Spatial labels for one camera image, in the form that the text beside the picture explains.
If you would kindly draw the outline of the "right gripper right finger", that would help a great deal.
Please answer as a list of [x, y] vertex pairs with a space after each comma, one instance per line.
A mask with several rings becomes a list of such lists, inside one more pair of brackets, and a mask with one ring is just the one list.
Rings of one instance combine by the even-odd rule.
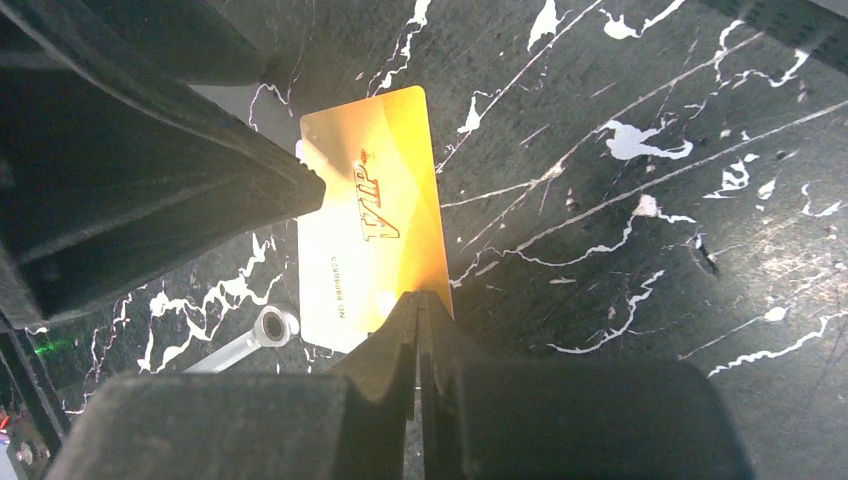
[[750, 479], [719, 394], [695, 367], [487, 355], [418, 295], [429, 479]]

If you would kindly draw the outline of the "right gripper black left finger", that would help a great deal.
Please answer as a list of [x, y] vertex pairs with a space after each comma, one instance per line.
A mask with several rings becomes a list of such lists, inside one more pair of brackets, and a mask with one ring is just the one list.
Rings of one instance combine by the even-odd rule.
[[419, 296], [321, 374], [115, 377], [51, 479], [398, 479], [412, 408]]

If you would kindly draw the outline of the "orange credit card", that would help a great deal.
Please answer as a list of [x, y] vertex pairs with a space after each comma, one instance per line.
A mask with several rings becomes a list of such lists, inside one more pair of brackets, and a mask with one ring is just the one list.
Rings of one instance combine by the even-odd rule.
[[423, 88], [318, 111], [298, 153], [325, 183], [297, 221], [300, 334], [336, 352], [376, 332], [406, 292], [451, 286]]

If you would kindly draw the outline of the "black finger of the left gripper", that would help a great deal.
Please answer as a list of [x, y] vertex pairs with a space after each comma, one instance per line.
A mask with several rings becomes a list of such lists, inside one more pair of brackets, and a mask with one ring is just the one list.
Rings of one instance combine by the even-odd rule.
[[1, 326], [93, 311], [324, 182], [198, 92], [261, 54], [213, 1], [1, 5]]

